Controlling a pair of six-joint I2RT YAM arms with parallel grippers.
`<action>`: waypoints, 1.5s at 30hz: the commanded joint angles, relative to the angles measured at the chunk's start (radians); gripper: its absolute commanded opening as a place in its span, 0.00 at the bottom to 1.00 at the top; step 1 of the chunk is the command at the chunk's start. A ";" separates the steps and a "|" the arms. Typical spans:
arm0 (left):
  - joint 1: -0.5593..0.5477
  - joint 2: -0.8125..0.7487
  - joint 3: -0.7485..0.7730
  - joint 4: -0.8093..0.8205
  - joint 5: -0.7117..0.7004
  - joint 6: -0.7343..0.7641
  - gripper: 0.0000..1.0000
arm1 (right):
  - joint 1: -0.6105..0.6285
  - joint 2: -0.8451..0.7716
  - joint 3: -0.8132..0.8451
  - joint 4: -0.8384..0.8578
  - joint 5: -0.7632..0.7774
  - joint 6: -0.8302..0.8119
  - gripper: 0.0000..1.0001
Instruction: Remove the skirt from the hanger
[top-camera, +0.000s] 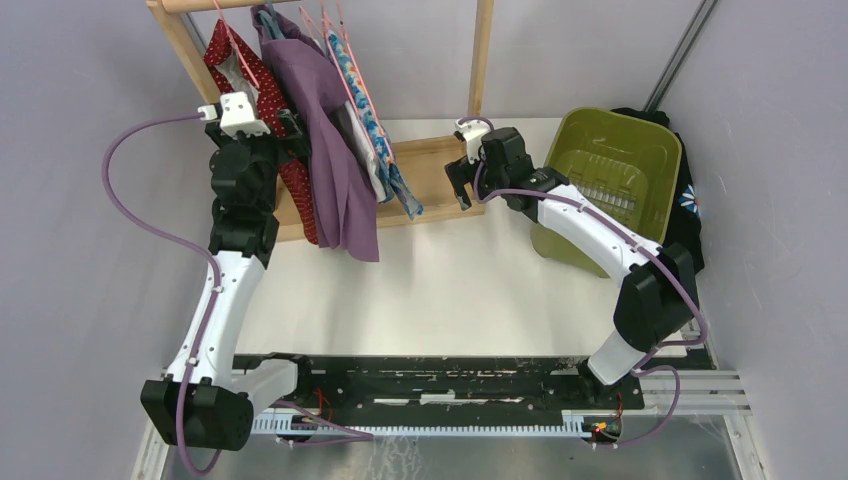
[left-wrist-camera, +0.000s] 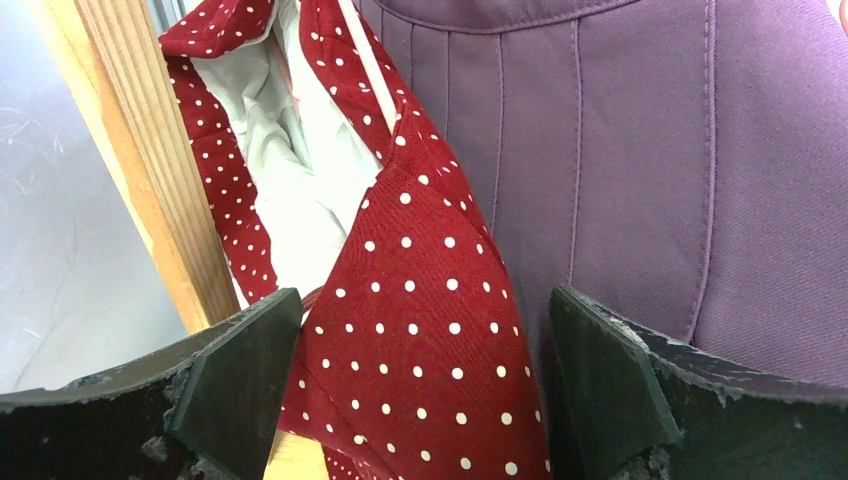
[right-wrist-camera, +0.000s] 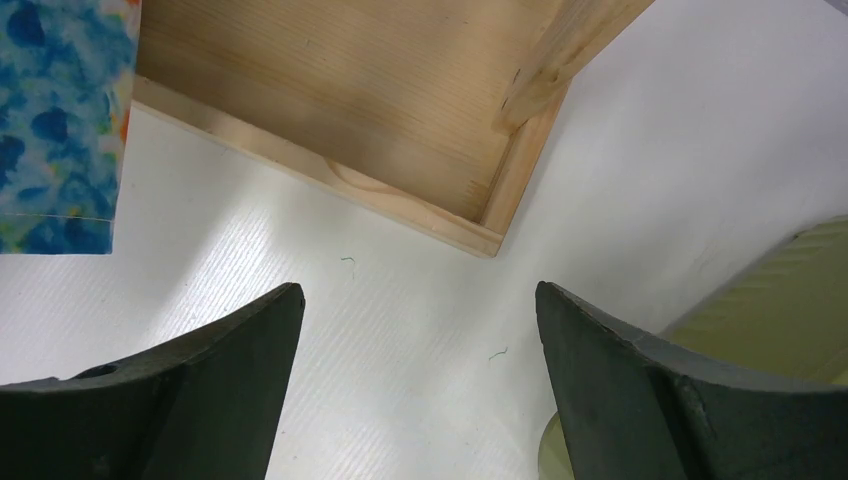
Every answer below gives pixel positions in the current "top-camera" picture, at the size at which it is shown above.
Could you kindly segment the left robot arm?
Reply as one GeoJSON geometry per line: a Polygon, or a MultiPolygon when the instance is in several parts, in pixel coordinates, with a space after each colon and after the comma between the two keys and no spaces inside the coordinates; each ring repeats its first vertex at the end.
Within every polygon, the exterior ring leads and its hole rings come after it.
{"type": "Polygon", "coordinates": [[[163,379],[145,382],[140,401],[167,444],[238,451],[265,409],[280,398],[303,406],[315,391],[300,355],[270,354],[234,372],[247,309],[277,239],[278,168],[293,156],[261,121],[214,122],[205,131],[217,146],[209,161],[213,226],[200,250],[210,264],[181,349],[163,379]]]}

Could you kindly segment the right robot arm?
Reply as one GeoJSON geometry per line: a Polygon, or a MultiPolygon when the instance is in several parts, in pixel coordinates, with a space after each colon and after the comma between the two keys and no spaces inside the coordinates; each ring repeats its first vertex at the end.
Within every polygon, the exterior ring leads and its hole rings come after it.
{"type": "Polygon", "coordinates": [[[466,153],[448,163],[445,173],[461,209],[501,199],[570,242],[620,288],[613,330],[581,366],[577,392],[585,405],[606,406],[617,396],[617,383],[674,345],[672,335],[686,323],[705,323],[685,247],[664,247],[633,232],[565,175],[536,167],[514,127],[495,128],[482,117],[465,117],[457,120],[455,135],[466,153]]]}

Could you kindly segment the white garment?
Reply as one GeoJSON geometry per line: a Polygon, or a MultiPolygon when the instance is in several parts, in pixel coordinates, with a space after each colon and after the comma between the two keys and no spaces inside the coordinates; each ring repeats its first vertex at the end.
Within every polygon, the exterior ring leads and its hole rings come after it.
{"type": "Polygon", "coordinates": [[[388,195],[379,176],[376,151],[350,101],[344,104],[342,120],[346,138],[350,141],[352,152],[370,182],[377,202],[385,202],[388,195]]]}

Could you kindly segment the red polka dot skirt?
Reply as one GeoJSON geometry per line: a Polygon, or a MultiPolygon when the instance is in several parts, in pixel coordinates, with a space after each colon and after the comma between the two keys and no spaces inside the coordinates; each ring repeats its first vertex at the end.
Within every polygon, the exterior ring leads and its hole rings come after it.
{"type": "MultiPolygon", "coordinates": [[[[260,83],[260,88],[256,89],[245,78],[218,21],[203,55],[204,64],[222,94],[246,92],[259,118],[268,125],[271,132],[280,138],[288,136],[293,131],[286,128],[278,118],[279,112],[289,108],[287,99],[270,69],[234,30],[233,33],[242,54],[260,83]]],[[[310,243],[317,244],[314,204],[307,167],[306,171],[301,172],[295,172],[293,169],[281,170],[279,176],[296,206],[305,238],[310,243]]]]}

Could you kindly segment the blue floral garment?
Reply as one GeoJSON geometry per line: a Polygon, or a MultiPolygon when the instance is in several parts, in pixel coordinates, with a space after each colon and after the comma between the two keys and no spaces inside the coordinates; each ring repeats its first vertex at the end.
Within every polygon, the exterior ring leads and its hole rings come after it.
{"type": "Polygon", "coordinates": [[[326,33],[326,42],[328,55],[341,73],[350,93],[358,124],[364,128],[374,154],[376,166],[373,171],[382,189],[382,193],[378,193],[378,188],[375,188],[378,202],[387,203],[396,199],[410,220],[417,219],[424,213],[424,207],[411,192],[397,166],[390,137],[378,119],[349,44],[332,29],[326,33]]]}

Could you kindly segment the purple garment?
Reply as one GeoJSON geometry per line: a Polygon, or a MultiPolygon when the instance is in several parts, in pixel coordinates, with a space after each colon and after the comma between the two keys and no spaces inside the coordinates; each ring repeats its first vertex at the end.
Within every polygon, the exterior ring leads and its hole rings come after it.
{"type": "Polygon", "coordinates": [[[334,123],[348,102],[337,70],[323,50],[293,21],[277,13],[282,36],[274,39],[251,9],[262,60],[294,103],[308,131],[309,175],[318,244],[342,248],[354,259],[377,262],[376,198],[366,174],[334,123]]]}

